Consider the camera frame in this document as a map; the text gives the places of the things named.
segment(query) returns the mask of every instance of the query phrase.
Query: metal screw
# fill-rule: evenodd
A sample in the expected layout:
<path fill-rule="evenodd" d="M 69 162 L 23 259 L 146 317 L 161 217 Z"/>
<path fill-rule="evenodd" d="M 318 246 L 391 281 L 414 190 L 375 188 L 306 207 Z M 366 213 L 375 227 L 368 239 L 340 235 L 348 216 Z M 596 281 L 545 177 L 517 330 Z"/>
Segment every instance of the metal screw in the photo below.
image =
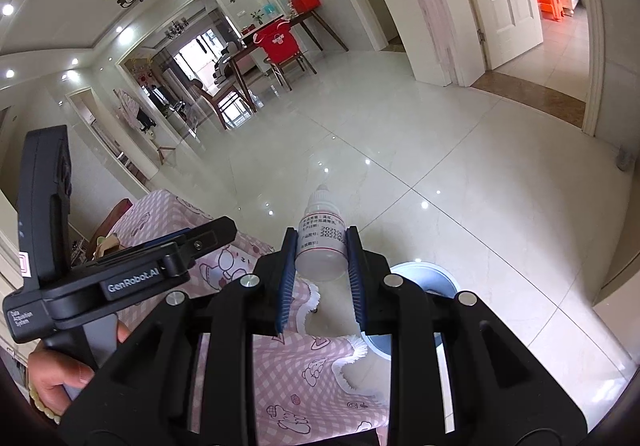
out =
<path fill-rule="evenodd" d="M 399 287 L 404 280 L 399 274 L 387 274 L 384 279 L 385 285 L 389 287 Z"/>
<path fill-rule="evenodd" d="M 473 307 L 478 302 L 478 297 L 472 292 L 461 292 L 458 301 L 467 307 Z"/>
<path fill-rule="evenodd" d="M 240 285 L 242 285 L 242 287 L 255 287 L 258 283 L 260 283 L 260 278 L 255 274 L 245 274 L 240 279 Z"/>
<path fill-rule="evenodd" d="M 185 295 L 184 292 L 182 291 L 171 291 L 169 294 L 166 295 L 166 298 L 164 299 L 169 305 L 180 305 L 180 303 L 182 303 L 185 299 Z"/>

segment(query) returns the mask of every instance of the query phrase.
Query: red chair back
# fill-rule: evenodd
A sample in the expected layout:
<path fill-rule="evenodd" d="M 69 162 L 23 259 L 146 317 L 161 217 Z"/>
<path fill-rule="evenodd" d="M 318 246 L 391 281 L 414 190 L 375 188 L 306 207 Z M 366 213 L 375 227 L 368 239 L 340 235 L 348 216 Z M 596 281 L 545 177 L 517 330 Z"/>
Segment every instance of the red chair back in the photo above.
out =
<path fill-rule="evenodd" d="M 260 31 L 254 36 L 254 42 L 264 49 L 273 63 L 280 64 L 300 53 L 298 42 L 291 34 L 291 24 L 283 21 L 276 28 Z"/>

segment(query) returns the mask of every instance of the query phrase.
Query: pink checkered tablecloth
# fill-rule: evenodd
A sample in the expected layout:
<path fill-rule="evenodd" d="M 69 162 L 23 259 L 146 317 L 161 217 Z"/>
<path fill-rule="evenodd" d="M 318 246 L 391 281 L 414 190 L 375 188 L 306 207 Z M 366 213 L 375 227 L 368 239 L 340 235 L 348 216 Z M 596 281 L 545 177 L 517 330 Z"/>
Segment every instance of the pink checkered tablecloth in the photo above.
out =
<path fill-rule="evenodd" d="M 132 247 L 211 217 L 166 190 L 138 201 L 114 226 L 125 247 Z M 217 292 L 226 283 L 252 272 L 257 259 L 273 248 L 238 232 L 236 240 L 199 259 L 191 279 L 180 289 L 190 297 Z M 119 312 L 135 328 L 164 295 Z M 296 445 L 386 426 L 388 405 L 354 390 L 342 367 L 367 353 L 359 336 L 308 336 L 306 315 L 318 306 L 315 285 L 296 279 L 286 330 L 277 338 L 254 336 L 255 415 L 260 446 Z M 209 334 L 201 340 L 196 366 L 191 429 L 200 429 L 200 402 Z"/>

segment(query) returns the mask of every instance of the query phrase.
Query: chair with red cover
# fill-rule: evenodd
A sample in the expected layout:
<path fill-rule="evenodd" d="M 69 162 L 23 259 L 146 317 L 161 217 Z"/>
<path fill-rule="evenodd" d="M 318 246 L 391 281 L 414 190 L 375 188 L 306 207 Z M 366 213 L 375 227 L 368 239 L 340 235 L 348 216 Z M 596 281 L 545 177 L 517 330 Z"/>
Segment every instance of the chair with red cover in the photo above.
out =
<path fill-rule="evenodd" d="M 254 34 L 254 43 L 267 53 L 268 58 L 265 62 L 271 65 L 278 82 L 282 86 L 286 84 L 289 90 L 292 90 L 292 88 L 284 76 L 282 69 L 284 65 L 297 61 L 300 68 L 305 71 L 304 62 L 314 74 L 317 74 L 315 68 L 311 66 L 311 63 L 300 51 L 298 42 L 291 34 L 291 24 L 288 21 L 278 23 L 274 29 L 263 29 L 256 32 Z"/>

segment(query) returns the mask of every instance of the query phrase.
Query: red and white sticker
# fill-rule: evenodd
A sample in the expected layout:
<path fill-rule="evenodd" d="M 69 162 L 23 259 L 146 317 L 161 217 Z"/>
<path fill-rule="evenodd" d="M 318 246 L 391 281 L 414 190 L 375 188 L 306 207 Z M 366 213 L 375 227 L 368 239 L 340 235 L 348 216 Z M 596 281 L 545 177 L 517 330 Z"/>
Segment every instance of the red and white sticker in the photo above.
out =
<path fill-rule="evenodd" d="M 20 273 L 23 278 L 31 277 L 31 267 L 29 267 L 29 254 L 26 252 L 20 251 L 18 253 L 18 257 L 20 257 Z"/>

